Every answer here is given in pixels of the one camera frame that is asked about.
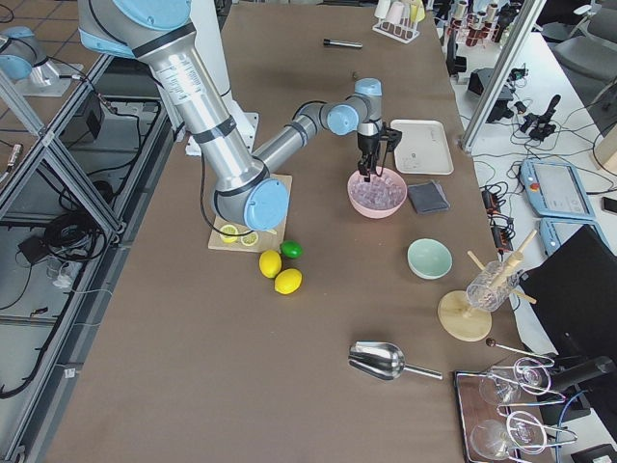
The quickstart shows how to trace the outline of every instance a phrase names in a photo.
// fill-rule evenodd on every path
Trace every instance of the upside-down glass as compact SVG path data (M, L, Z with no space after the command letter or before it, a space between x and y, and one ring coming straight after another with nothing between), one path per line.
M474 309L484 312L496 311L519 284L519 277L515 274L494 286L496 277L502 272L502 262L489 262L467 286L467 299Z
M514 365L493 365L480 380L480 396L493 405L540 406L563 403L565 396L550 389L551 380L547 367L531 357L521 357ZM519 402L521 391L531 395L555 395L555 399L542 402Z
M547 430L553 431L555 436L559 432L568 433L570 438L549 442ZM544 425L528 412L516 411L507 415L505 423L497 420L480 422L471 431L470 440L472 448L484 458L527 463L518 456L517 450L535 455L549 447L571 444L577 436L567 429Z

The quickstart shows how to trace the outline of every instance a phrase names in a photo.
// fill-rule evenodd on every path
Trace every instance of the white desk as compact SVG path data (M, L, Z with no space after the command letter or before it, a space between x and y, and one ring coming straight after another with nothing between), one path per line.
M460 45L458 54L468 58L468 71L462 76L463 80L465 80L465 77L469 77L470 72L476 68L492 67L498 53L498 45L491 42L486 45L477 45L473 48L466 47L464 44ZM513 103L517 100L524 100L529 112L540 115L546 111L550 99L554 95L560 94L561 101L556 107L553 120L570 129L586 127L577 131L577 134L587 140L593 141L598 136L599 130L593 124L592 119L585 109L576 111L583 108L584 105L578 98L577 93L570 85L570 82L554 59L540 34L533 33L530 35L521 56L516 60L516 68L521 68L523 65L526 65L529 69L529 75L526 78L526 84L524 84L524 81L517 82L517 84L520 84L522 87L516 90L518 99L515 96ZM457 81L453 79L452 87L456 94L456 100L463 124L467 124L473 110L477 106L479 96L467 91L467 82L458 84ZM500 124L485 124L480 131L480 136L477 138L471 153L476 161L475 168L480 186L487 183L505 181L509 185L508 191L521 190L520 187L517 188L517 181L507 176L507 172L514 162L522 161L527 157L525 147L511 143L511 136L513 133L511 123L515 120L516 116L511 121L503 119L500 121ZM562 160L567 160L579 168L588 169L592 172L598 172L603 176L611 177L606 171L599 170L598 166L594 163L590 150L590 142L583 140L571 132L562 132L558 134L558 130L559 128L557 128L557 131L543 143L534 141L530 142L528 146L533 152L542 153L539 154L540 157L548 154L561 155ZM514 141L516 143L523 144L525 140L528 140L528 137L522 132L518 132L516 136L522 137L521 140L515 139ZM498 157L483 155L487 153ZM551 159L559 160L558 157L552 157ZM610 186L608 182L596 175L582 170L578 172L587 191L602 191ZM617 193L614 192L605 196L617 199ZM611 215L602 211L600 197L601 196L592 196L590 197L590 201L596 213L596 220L603 229L611 250L615 253L617 251L617 215ZM537 230L540 219L531 209L525 193L521 195L509 195L509 198L511 201L508 201L508 204L502 208L502 211L515 219L516 237L513 240L513 246L516 248L531 230ZM523 268L536 267L545 259L544 246L537 236L525 250ZM521 339L526 345L535 352L549 352L554 350L554 347L544 333L544 330L540 326L540 323L528 303L522 301L515 315ZM615 441L604 429L604 426L593 410L591 416L568 422L568 426L578 434L579 438L576 444L565 447L562 450L562 455L569 455L575 451L588 449L598 444L605 443L611 443L614 448L617 448L617 444L615 444ZM567 456L564 458L564 461L572 461L572 459Z

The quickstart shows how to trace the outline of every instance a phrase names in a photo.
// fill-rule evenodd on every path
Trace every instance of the light blue bowl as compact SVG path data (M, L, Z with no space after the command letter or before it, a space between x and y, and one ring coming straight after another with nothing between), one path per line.
M422 238L410 244L407 263L420 278L436 280L452 268L452 255L439 241Z

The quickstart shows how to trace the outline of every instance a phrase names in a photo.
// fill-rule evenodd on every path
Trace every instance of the wine glass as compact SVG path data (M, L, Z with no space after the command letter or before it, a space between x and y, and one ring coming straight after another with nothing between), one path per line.
M531 395L555 394L550 390L550 374L536 359L521 357L513 366L494 365L480 380L480 396L493 405L539 406L546 402L519 403L521 391Z
M538 454L548 446L545 427L533 415L523 411L508 415L506 423L485 420L470 435L472 448L489 461L511 459L526 463L516 450Z

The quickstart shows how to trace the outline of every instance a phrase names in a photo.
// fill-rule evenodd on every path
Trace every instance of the blue joint cap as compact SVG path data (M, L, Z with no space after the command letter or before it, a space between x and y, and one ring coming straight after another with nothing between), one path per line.
M140 26L153 31L172 31L191 14L190 0L113 0L114 5Z
M89 34L81 29L79 29L79 36L82 44L89 50L96 51L97 53L118 56L120 58L135 59L133 50L126 45L94 36L93 34Z
M12 80L25 79L32 72L32 66L20 56L2 55L0 56L0 68Z
M372 77L360 79L356 82L356 93L360 95L381 96L382 83Z
M338 104L328 113L328 128L336 135L347 135L358 128L360 117L348 104Z
M2 35L13 39L25 39L27 37L34 37L35 33L26 26L14 26L2 31Z
M256 186L244 206L244 223L251 230L271 230L285 218L289 193L275 178L266 178Z

